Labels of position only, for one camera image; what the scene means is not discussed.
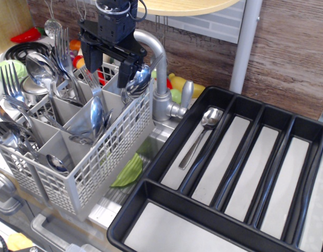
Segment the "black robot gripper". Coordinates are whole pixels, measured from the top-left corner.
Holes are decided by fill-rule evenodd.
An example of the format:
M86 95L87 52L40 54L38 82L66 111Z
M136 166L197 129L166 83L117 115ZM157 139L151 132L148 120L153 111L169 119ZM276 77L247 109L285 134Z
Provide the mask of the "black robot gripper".
M137 71L136 63L125 59L133 56L141 63L146 56L146 50L134 38L136 23L146 16L137 18L138 1L96 1L95 6L98 21L78 22L85 66L89 72L96 72L103 64L103 54L123 61L117 87L125 88Z

